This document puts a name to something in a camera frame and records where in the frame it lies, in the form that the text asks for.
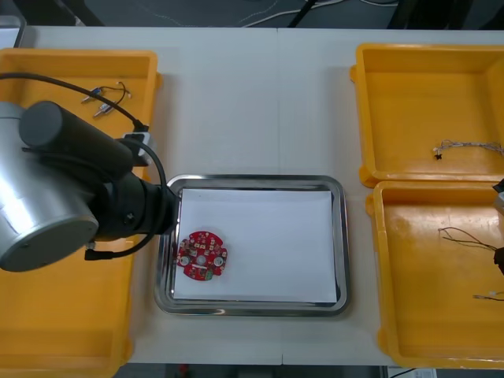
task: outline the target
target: stainless steel tray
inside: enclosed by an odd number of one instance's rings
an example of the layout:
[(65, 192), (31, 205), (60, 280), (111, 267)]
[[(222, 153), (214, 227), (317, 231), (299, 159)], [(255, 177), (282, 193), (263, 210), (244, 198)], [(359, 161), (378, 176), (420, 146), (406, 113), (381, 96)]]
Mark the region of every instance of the stainless steel tray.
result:
[(334, 303), (210, 301), (173, 298), (176, 251), (179, 244), (180, 205), (173, 214), (175, 227), (159, 239), (154, 296), (167, 313), (191, 315), (242, 315), (331, 317), (345, 310), (350, 297), (347, 211), (342, 186), (328, 176), (215, 175), (177, 176), (168, 186), (181, 198), (183, 189), (240, 189), (264, 191), (330, 191), (334, 245), (336, 297)]

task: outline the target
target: table surface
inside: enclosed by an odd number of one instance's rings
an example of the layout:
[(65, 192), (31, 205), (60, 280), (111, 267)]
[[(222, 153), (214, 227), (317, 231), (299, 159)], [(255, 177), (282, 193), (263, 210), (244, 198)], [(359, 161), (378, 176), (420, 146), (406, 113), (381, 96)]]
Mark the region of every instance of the table surface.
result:
[(24, 46), (138, 49), (164, 76), (153, 133), (167, 176), (321, 174), (346, 190), (351, 306), (338, 318), (181, 317), (154, 303), (154, 246), (137, 253), (131, 362), (391, 365), (349, 68), (360, 43), (500, 44), (499, 31), (27, 28)]

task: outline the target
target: floor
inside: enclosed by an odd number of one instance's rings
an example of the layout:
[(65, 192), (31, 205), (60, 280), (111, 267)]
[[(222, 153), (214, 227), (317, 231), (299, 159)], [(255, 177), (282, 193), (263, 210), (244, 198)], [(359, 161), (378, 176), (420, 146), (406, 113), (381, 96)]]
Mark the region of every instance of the floor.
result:
[[(376, 366), (226, 366), (191, 365), (187, 378), (387, 378)], [(179, 378), (178, 365), (128, 364), (114, 378)], [(438, 369), (438, 378), (503, 378), (498, 370)]]
[[(243, 27), (277, 13), (300, 9), (305, 3), (304, 0), (85, 1), (107, 26), (165, 27)], [(495, 15), (503, 4), (504, 0), (474, 2), (464, 28), (477, 29)], [(361, 0), (342, 0), (337, 4), (312, 9), (298, 27), (383, 29), (387, 27), (393, 12), (393, 6), (371, 6)], [(276, 17), (256, 27), (285, 28), (293, 16)]]

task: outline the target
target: circular circuit board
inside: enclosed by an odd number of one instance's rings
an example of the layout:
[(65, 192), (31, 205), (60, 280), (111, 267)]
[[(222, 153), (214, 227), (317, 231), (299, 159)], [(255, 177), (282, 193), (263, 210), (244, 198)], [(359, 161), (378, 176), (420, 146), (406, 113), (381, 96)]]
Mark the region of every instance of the circular circuit board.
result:
[(227, 258), (228, 250), (221, 238), (212, 232), (197, 231), (180, 243), (176, 264), (193, 280), (209, 281), (222, 274)]

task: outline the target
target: yellow bin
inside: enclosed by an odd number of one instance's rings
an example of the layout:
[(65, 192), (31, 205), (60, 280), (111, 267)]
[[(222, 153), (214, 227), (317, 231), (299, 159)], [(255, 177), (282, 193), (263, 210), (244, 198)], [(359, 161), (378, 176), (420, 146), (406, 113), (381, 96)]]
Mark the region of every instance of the yellow bin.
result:
[(361, 182), (500, 181), (504, 159), (443, 140), (504, 143), (504, 46), (364, 44), (355, 82), (361, 132)]
[(494, 253), (443, 239), (438, 231), (457, 227), (504, 246), (504, 217), (494, 199), (490, 183), (392, 181), (379, 183), (368, 197), (379, 344), (398, 365), (504, 369), (504, 302), (473, 298), (504, 290)]
[[(122, 81), (132, 98), (121, 105), (149, 124), (156, 55), (146, 51), (3, 50), (0, 72), (33, 72), (92, 89)], [(120, 92), (107, 93), (113, 99)], [(113, 111), (94, 120), (99, 103), (48, 83), (0, 80), (0, 101), (29, 106), (51, 100), (113, 137), (132, 129)], [(98, 245), (123, 250), (136, 240)], [(132, 352), (128, 340), (133, 257), (84, 261), (83, 250), (32, 272), (0, 271), (0, 376), (111, 377)]]

